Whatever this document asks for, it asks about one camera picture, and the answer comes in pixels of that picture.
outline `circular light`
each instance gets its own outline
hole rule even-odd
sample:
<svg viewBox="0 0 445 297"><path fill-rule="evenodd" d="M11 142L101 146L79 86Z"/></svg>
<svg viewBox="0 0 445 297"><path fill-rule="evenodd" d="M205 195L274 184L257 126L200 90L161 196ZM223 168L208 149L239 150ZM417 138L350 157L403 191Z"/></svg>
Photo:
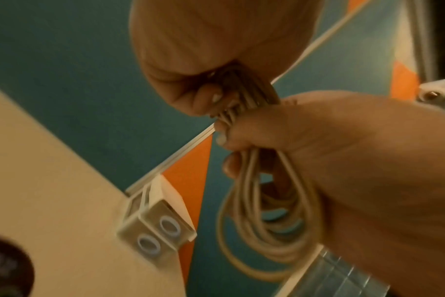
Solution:
<svg viewBox="0 0 445 297"><path fill-rule="evenodd" d="M179 237L182 232L180 224L174 218L169 216L161 216L159 225L162 231L170 237Z"/></svg>
<svg viewBox="0 0 445 297"><path fill-rule="evenodd" d="M141 234L138 236L139 248L148 255L157 256L160 253L160 243L153 236Z"/></svg>

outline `coiled cable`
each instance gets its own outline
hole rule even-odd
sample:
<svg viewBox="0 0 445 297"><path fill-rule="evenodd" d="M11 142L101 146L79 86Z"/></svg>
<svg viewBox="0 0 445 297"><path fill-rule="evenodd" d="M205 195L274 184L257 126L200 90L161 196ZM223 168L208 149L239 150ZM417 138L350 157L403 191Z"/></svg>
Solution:
<svg viewBox="0 0 445 297"><path fill-rule="evenodd" d="M240 94L238 106L218 115L229 126L237 120L237 115L247 110L280 103L272 85L242 65L228 65L216 71L211 79ZM239 176L222 203L216 223L219 247L229 262L252 278L271 282L282 281L306 265L321 241L324 229L321 201L312 183L296 172L285 153L276 153L291 179L292 189L288 195L271 197L263 193L260 187L260 148L242 151ZM283 208L286 213L277 220L264 221L262 205L270 209ZM224 240L223 221L228 214L234 220L237 233L250 248L271 261L287 264L288 268L267 272L238 259ZM286 232L299 222L302 222L301 227Z"/></svg>

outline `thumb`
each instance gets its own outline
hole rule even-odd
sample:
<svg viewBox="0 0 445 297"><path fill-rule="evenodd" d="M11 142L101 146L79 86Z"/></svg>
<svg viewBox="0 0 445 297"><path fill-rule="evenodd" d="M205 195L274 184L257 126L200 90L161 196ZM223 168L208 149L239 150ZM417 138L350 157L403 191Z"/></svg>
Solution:
<svg viewBox="0 0 445 297"><path fill-rule="evenodd" d="M252 146L292 151L311 137L321 137L323 127L336 104L330 102L351 96L347 91L315 91L291 96L282 105L266 106L240 114L232 127L215 123L220 132L218 144L233 151Z"/></svg>

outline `cable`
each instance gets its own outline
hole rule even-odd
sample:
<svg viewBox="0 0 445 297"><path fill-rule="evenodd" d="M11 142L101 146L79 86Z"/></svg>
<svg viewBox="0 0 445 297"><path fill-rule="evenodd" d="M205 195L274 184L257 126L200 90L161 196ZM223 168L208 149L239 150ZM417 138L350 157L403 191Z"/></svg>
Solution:
<svg viewBox="0 0 445 297"><path fill-rule="evenodd" d="M219 114L219 119L228 125L234 123L238 114L249 109L280 103L270 83L263 82L241 65L226 66L215 72L211 79L220 83L223 88L240 93L240 105ZM229 262L252 278L272 282L284 280L310 262L324 229L320 198L312 183L296 173L285 153L277 151L277 155L292 182L293 189L287 197L270 197L261 192L260 149L242 151L240 174L222 203L216 223L219 247ZM262 204L268 205L270 209L284 208L287 212L283 217L267 222L262 219ZM261 271L234 256L225 243L223 234L223 221L228 213L232 215L237 233L249 247L265 258L288 264L289 267L280 271ZM302 228L295 228L287 234L283 232L301 220Z"/></svg>

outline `beige surface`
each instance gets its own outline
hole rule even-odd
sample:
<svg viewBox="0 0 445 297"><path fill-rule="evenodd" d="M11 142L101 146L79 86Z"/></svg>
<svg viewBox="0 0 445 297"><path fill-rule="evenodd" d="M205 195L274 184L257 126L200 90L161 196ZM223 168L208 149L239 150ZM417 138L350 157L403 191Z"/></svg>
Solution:
<svg viewBox="0 0 445 297"><path fill-rule="evenodd" d="M157 270L115 238L124 203L118 189L0 94L0 235L32 257L33 297L185 296L177 255Z"/></svg>

